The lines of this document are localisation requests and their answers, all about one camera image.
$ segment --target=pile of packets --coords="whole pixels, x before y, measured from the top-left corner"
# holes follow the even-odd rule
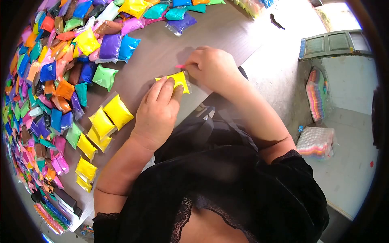
[[[167,20],[166,27],[180,36],[197,22],[188,10],[205,12],[206,5],[223,3],[43,0],[17,43],[2,108],[7,155],[27,190],[51,196],[54,188],[64,189],[59,176],[70,171],[64,157],[68,141],[89,159],[81,156],[75,173],[76,182],[90,192],[97,173],[92,165],[97,148],[106,152],[113,140],[110,135],[134,118],[114,93],[89,117],[92,127],[83,133],[77,121],[87,107],[88,87],[96,83],[110,91],[118,72],[100,63],[127,63],[140,43],[128,36],[132,31]],[[184,93],[191,92],[186,72],[168,77],[175,79],[175,87],[182,84]],[[56,233],[69,226],[59,212],[53,212],[55,208],[36,204],[35,209]]]

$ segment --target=black object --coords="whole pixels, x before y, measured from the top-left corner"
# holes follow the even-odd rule
[[[67,194],[64,190],[59,189],[58,187],[54,187],[54,196],[70,211],[75,212],[78,208],[77,201],[69,196],[69,194]]]
[[[274,15],[270,14],[270,21],[272,22],[273,25],[277,26],[278,28],[285,29],[282,25],[280,25],[275,19]]]
[[[95,16],[97,17],[105,9],[106,5],[100,4],[95,6],[95,8],[88,14],[88,17]]]

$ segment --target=concrete floor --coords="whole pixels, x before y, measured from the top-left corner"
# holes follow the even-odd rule
[[[325,33],[326,30],[307,0],[280,0],[272,13],[286,30],[278,29],[270,20],[265,21],[267,26],[264,26],[262,45],[242,67],[249,80],[275,109],[297,141],[299,125],[306,126],[313,122],[305,92],[312,64],[310,61],[298,62],[300,41],[304,37]],[[55,235],[42,224],[42,220],[31,208],[32,200],[29,194],[23,191],[22,184],[18,184],[18,187],[19,194],[26,194],[25,200],[31,204],[26,206],[30,215],[42,232],[47,232],[54,242],[85,242],[71,232],[62,236]]]

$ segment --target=black lace trim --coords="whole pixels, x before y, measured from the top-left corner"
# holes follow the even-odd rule
[[[180,209],[178,210],[177,216],[174,220],[172,237],[170,243],[179,243],[181,239],[181,232],[185,224],[189,221],[192,213],[192,200],[184,197],[181,202]]]
[[[119,218],[119,213],[97,213],[93,221],[102,220],[102,219],[111,219],[116,220]]]

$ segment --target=person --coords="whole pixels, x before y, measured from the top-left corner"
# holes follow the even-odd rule
[[[277,113],[225,51],[198,47],[185,65],[237,107],[244,127],[220,112],[174,129],[183,87],[156,82],[98,178],[95,242],[316,243],[326,198]]]

